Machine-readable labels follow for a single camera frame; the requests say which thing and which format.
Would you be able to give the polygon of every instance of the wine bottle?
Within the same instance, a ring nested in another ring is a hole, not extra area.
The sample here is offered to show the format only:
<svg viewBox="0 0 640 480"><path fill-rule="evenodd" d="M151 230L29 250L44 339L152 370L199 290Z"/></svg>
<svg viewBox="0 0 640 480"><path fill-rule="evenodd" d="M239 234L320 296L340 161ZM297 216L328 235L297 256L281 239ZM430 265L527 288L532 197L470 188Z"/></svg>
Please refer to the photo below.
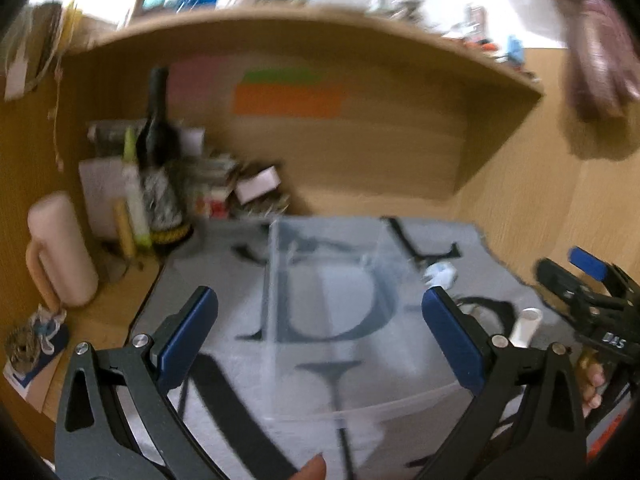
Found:
<svg viewBox="0 0 640 480"><path fill-rule="evenodd" d="M180 158L180 138L166 118L168 75L166 67L151 71L148 115L136 142L151 241L161 256L166 256L193 232L178 200L175 178L172 178L175 171L172 171L171 163Z"/></svg>

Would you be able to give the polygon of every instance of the human hand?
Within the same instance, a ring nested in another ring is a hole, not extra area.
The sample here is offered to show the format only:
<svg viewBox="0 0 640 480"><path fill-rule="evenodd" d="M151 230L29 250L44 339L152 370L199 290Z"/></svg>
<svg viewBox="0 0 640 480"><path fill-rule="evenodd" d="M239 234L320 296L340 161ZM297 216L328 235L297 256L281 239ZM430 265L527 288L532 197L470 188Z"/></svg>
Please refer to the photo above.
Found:
<svg viewBox="0 0 640 480"><path fill-rule="evenodd" d="M602 396L596 393L596 388L605 383L604 370L601 364L592 363L584 371L584 376L580 382L580 392L582 394L582 414L589 415L591 410L600 406Z"/></svg>
<svg viewBox="0 0 640 480"><path fill-rule="evenodd" d="M289 480L324 480L326 478L326 463L322 454L317 454Z"/></svg>

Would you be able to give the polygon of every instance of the orange sticky note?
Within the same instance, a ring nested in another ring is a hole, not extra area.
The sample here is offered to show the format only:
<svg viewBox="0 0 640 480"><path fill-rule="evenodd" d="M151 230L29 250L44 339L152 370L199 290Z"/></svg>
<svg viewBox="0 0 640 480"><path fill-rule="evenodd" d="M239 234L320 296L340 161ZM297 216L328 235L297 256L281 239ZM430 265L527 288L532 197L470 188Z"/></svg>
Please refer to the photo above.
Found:
<svg viewBox="0 0 640 480"><path fill-rule="evenodd" d="M337 85L239 84L236 115L332 119L340 116L344 92Z"/></svg>

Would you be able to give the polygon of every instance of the mug handle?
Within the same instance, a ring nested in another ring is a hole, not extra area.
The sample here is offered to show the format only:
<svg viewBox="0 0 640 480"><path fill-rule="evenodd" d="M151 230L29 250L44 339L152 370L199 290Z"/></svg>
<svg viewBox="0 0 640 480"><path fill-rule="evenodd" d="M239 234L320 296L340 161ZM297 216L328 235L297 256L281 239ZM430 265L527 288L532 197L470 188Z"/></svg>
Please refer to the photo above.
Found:
<svg viewBox="0 0 640 480"><path fill-rule="evenodd" d="M31 240L27 245L25 260L33 283L38 289L38 292L42 296L42 299L47 305L49 311L55 316L60 312L61 301L55 290L53 290L53 287L47 278L47 274L42 267L42 263L40 262L40 253L44 250L46 250L46 248L41 241Z"/></svg>

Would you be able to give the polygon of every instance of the cylindrical container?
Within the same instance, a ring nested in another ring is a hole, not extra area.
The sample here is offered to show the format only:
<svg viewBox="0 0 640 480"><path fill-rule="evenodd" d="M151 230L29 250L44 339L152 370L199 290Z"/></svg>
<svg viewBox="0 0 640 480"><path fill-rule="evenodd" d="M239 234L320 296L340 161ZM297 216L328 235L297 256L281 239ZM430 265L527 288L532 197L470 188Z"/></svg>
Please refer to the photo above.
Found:
<svg viewBox="0 0 640 480"><path fill-rule="evenodd" d="M133 231L129 223L129 211L127 210L126 199L117 198L113 201L113 219L116 223L116 231L118 232L122 256L130 262L136 257L136 242L133 239Z"/></svg>
<svg viewBox="0 0 640 480"><path fill-rule="evenodd" d="M50 311L87 304L98 289L98 273L68 194L56 192L36 202L27 224L32 238L27 268Z"/></svg>
<svg viewBox="0 0 640 480"><path fill-rule="evenodd" d="M519 348L527 348L536 330L542 322L542 311L538 308L525 308L520 312L509 341Z"/></svg>

